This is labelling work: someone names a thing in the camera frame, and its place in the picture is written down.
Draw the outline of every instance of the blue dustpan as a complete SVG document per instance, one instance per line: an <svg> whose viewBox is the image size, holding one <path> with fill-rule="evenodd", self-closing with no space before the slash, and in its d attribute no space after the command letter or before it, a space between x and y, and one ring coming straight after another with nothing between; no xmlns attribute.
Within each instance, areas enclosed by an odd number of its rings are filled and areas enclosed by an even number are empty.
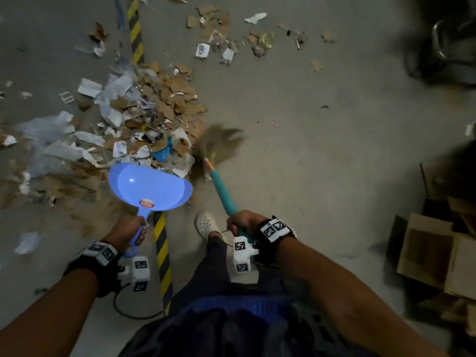
<svg viewBox="0 0 476 357"><path fill-rule="evenodd" d="M170 210L180 207L192 195L192 185L188 180L141 167L130 163L118 163L109 171L109 185L119 199L138 207L138 216L145 219L153 210ZM130 241L132 252L126 252L125 258L137 253L135 241L139 232Z"/></svg>

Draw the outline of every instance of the printed label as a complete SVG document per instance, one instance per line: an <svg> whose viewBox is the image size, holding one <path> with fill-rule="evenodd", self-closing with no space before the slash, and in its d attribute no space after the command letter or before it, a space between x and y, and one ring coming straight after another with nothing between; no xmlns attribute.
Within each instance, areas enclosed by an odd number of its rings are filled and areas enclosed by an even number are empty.
<svg viewBox="0 0 476 357"><path fill-rule="evenodd" d="M155 203L150 199L141 199L139 204L144 208L152 208L155 205Z"/></svg>

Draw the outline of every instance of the person's left arm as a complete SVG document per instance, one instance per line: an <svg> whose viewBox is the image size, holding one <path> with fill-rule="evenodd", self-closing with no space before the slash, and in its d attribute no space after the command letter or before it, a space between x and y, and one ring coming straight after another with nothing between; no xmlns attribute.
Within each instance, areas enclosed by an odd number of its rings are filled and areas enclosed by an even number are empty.
<svg viewBox="0 0 476 357"><path fill-rule="evenodd" d="M143 217L123 216L103 239L119 252L127 250ZM141 231L136 244L144 240ZM68 356L98 295L94 272L76 269L64 276L44 296L0 330L0 356Z"/></svg>

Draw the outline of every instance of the yellow and black striped tape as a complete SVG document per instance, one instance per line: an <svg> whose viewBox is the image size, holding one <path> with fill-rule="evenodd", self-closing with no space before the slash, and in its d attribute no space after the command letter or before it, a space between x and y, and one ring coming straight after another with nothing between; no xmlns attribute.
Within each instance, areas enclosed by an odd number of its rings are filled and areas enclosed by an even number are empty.
<svg viewBox="0 0 476 357"><path fill-rule="evenodd" d="M132 58L136 65L144 64L144 46L142 45L142 35L140 33L139 21L139 1L128 0L127 16L129 21L130 42L132 44Z"/></svg>
<svg viewBox="0 0 476 357"><path fill-rule="evenodd" d="M174 294L172 273L170 271L169 244L165 230L165 213L155 212L154 221L155 252L157 254L158 275L160 276L160 295L165 315L169 314L170 301Z"/></svg>

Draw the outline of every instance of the open cardboard box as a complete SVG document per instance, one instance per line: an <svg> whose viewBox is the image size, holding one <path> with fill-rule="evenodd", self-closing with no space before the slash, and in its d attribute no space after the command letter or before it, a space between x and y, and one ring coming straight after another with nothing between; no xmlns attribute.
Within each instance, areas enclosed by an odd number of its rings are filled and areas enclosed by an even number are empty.
<svg viewBox="0 0 476 357"><path fill-rule="evenodd" d="M454 233L452 225L412 214L396 271L445 293L476 300L476 238Z"/></svg>

